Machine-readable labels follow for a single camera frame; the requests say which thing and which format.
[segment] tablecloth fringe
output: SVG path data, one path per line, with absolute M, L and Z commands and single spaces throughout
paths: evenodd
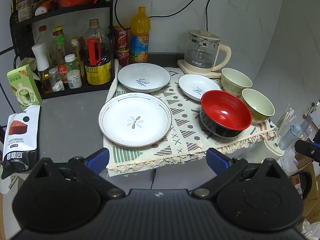
M 276 129 L 266 131 L 265 133 L 257 134 L 250 138 L 245 138 L 241 141 L 237 141 L 234 144 L 228 145 L 228 146 L 221 146 L 216 147 L 217 150 L 219 150 L 223 154 L 230 154 L 238 149 L 241 148 L 248 148 L 249 144 L 256 143 L 262 140 L 272 140 L 276 136 Z M 145 165 L 148 169 L 157 168 L 159 166 L 164 166 L 168 164 L 177 164 L 181 163 L 184 164 L 185 159 L 188 158 L 188 160 L 195 160 L 195 159 L 202 159 L 206 156 L 207 149 L 203 148 L 203 145 L 201 142 L 197 144 L 199 146 L 198 149 L 193 151 L 188 151 L 184 153 L 178 153 L 178 154 L 170 154 L 169 156 L 158 156 L 158 157 L 152 157 L 152 158 L 145 158 L 145 159 L 138 159 L 133 161 L 128 161 L 126 163 L 113 163 L 106 166 L 108 170 L 112 170 L 115 172 L 125 173 L 128 170 L 132 171 L 138 171 Z

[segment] patterned tablecloth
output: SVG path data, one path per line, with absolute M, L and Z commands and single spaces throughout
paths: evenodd
M 167 104 L 172 113 L 172 125 L 165 137 L 155 144 L 142 148 L 119 146 L 107 138 L 103 146 L 110 151 L 107 166 L 110 176 L 145 171 L 168 164 L 205 157 L 208 148 L 214 147 L 224 154 L 248 147 L 250 143 L 276 136 L 276 127 L 270 121 L 251 125 L 236 138 L 220 138 L 209 132 L 199 116 L 200 102 L 187 97 L 178 87 L 178 79 L 184 73 L 179 68 L 165 68 L 171 75 L 170 82 L 161 90 L 150 93 Z M 132 92 L 121 84 L 114 96 Z

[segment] red can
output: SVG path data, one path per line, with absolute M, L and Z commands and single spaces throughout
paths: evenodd
M 115 44 L 116 50 L 128 48 L 128 30 L 115 26 Z
M 129 64 L 129 57 L 129 49 L 116 50 L 116 59 L 119 61 L 120 66 L 127 66 Z

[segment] plate rim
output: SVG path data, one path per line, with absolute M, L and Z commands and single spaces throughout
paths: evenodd
M 131 145 L 126 145 L 126 144 L 121 144 L 119 142 L 116 142 L 112 139 L 110 139 L 105 131 L 104 131 L 104 128 L 103 128 L 103 125 L 102 125 L 102 115 L 103 115 L 103 112 L 105 112 L 106 108 L 108 107 L 108 105 L 110 105 L 112 102 L 116 101 L 117 99 L 119 99 L 120 97 L 126 97 L 126 96 L 133 96 L 133 95 L 139 95 L 139 96 L 143 96 L 143 97 L 151 97 L 153 99 L 155 99 L 156 101 L 158 101 L 161 105 L 163 105 L 163 107 L 165 108 L 166 110 L 166 113 L 167 113 L 167 116 L 168 116 L 168 127 L 167 129 L 165 130 L 165 133 L 163 136 L 161 136 L 161 138 L 157 139 L 156 141 L 153 141 L 152 143 L 148 143 L 148 144 L 143 144 L 143 145 L 138 145 L 138 146 L 131 146 Z M 145 94 L 145 93 L 139 93 L 139 92 L 130 92 L 130 93 L 124 93 L 124 94 L 121 94 L 121 95 L 118 95 L 114 98 L 112 98 L 111 100 L 109 100 L 108 102 L 106 102 L 103 107 L 101 108 L 100 112 L 99 112 L 99 116 L 98 116 L 98 123 L 99 123 L 99 128 L 101 130 L 101 132 L 103 133 L 103 135 L 110 141 L 112 141 L 113 143 L 117 144 L 117 145 L 120 145 L 120 146 L 124 146 L 124 147 L 128 147 L 128 148 L 140 148 L 140 147 L 146 147 L 146 146 L 150 146 L 156 142 L 158 142 L 159 140 L 161 140 L 170 130 L 170 127 L 172 125 L 172 114 L 171 114 L 171 111 L 169 109 L 169 107 L 162 101 L 160 100 L 159 98 L 157 97 L 154 97 L 152 95 L 149 95 L 149 94 Z
M 185 74 L 185 75 L 179 77 L 179 79 L 178 79 L 178 85 L 179 85 L 180 89 L 182 90 L 182 92 L 185 93 L 186 96 L 190 97 L 190 98 L 193 99 L 193 100 L 196 100 L 196 101 L 198 101 L 198 102 L 201 102 L 201 98 L 196 98 L 196 97 L 190 95 L 188 92 L 186 92 L 186 91 L 180 86 L 180 79 L 181 79 L 182 77 L 190 76 L 190 75 L 192 75 L 192 76 L 199 76 L 200 78 L 204 78 L 204 79 L 209 79 L 210 81 L 212 81 L 213 83 L 215 83 L 215 84 L 217 85 L 217 87 L 219 87 L 219 85 L 218 85 L 216 82 L 214 82 L 212 79 L 210 79 L 210 78 L 208 78 L 208 77 L 205 77 L 205 76 L 201 76 L 201 75 L 197 75 L 197 74 Z
M 161 66 L 156 65 L 156 64 L 153 64 L 153 63 L 144 63 L 144 62 L 133 63 L 133 64 L 130 64 L 130 65 L 137 65 L 137 64 L 145 64 L 145 65 L 157 66 L 157 67 L 165 70 L 165 71 L 168 73 L 168 77 L 169 77 L 169 80 L 168 80 L 167 83 L 164 84 L 163 86 L 160 86 L 160 87 L 158 87 L 158 88 L 151 88 L 151 89 L 141 89 L 140 91 L 148 91 L 148 90 L 154 90 L 154 89 L 159 90 L 159 89 L 163 88 L 165 85 L 167 85 L 167 84 L 170 82 L 170 80 L 171 80 L 171 75 L 170 75 L 169 71 L 167 71 L 164 67 L 161 67 Z M 133 88 L 133 87 L 131 87 L 131 86 L 125 85 L 125 84 L 124 84 L 123 82 L 121 82 L 121 80 L 119 79 L 119 74 L 120 74 L 120 72 L 121 72 L 123 69 L 125 69 L 125 67 L 123 67 L 122 69 L 120 69 L 120 71 L 118 72 L 118 76 L 117 76 L 118 81 L 119 81 L 122 85 L 124 85 L 126 88 L 128 88 L 128 89 L 136 89 L 136 88 Z

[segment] red and black bowl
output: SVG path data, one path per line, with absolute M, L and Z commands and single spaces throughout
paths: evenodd
M 252 117 L 249 108 L 239 98 L 212 90 L 201 98 L 200 120 L 213 134 L 233 138 L 251 125 Z

